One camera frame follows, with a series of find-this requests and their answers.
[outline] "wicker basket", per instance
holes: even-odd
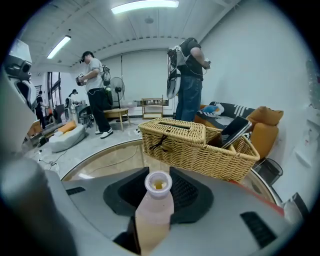
[[[201,123],[156,118],[139,125],[143,151],[168,165],[222,180],[240,182],[260,156],[240,137],[228,149],[207,145],[221,129]]]

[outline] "sofa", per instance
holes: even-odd
[[[236,116],[241,116],[252,122],[250,128],[250,140],[255,149],[258,151],[260,158],[265,158],[277,138],[279,129],[277,127],[280,119],[284,115],[282,110],[272,110],[266,106],[260,106],[257,109],[213,101],[211,106],[221,105],[224,111],[221,117],[203,112],[207,105],[201,105],[200,110],[196,113],[194,122],[204,124],[208,127],[224,129]]]

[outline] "person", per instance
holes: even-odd
[[[104,114],[106,94],[102,88],[103,80],[101,75],[103,74],[103,67],[100,60],[95,58],[90,51],[85,51],[82,54],[82,61],[86,64],[86,75],[78,77],[78,81],[84,82],[87,80],[85,89],[89,98],[91,112],[99,128],[99,131],[96,131],[95,134],[101,134],[100,138],[104,139],[114,132]]]
[[[200,109],[203,72],[210,63],[205,60],[198,41],[190,37],[180,44],[184,56],[189,56],[185,65],[178,66],[181,72],[181,82],[178,91],[178,106],[175,119],[193,122]]]
[[[78,94],[78,92],[76,89],[73,89],[72,92],[69,94],[68,97],[71,99],[72,104],[79,104],[79,101],[76,96],[77,94]]]
[[[48,109],[49,107],[43,104],[43,99],[42,99],[42,90],[39,91],[38,96],[36,97],[36,107],[35,107],[35,115],[36,118],[40,120],[42,129],[44,130],[46,128],[46,123],[45,123],[45,118],[44,114],[42,113],[41,106]]]
[[[76,94],[78,94],[76,89],[73,89],[72,92],[69,94],[68,98],[71,101],[71,104],[69,104],[68,108],[68,118],[69,120],[74,120],[75,123],[78,123],[78,116],[76,112],[76,105],[79,104],[79,101],[76,97]]]

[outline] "black pants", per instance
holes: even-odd
[[[38,119],[40,120],[42,129],[44,130],[44,129],[46,128],[46,123],[45,123],[44,114],[42,114],[42,111],[41,111],[41,110],[36,110],[36,111],[35,111],[35,115],[36,115],[36,118],[38,118]]]
[[[91,89],[88,91],[88,98],[91,112],[99,127],[99,131],[109,131],[111,127],[104,114],[104,110],[108,109],[108,106],[106,106],[107,96],[104,91],[101,89]]]

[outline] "trash can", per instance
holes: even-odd
[[[277,179],[283,175],[284,172],[276,161],[266,158],[260,165],[260,169],[257,171],[257,173],[269,186],[272,186]]]

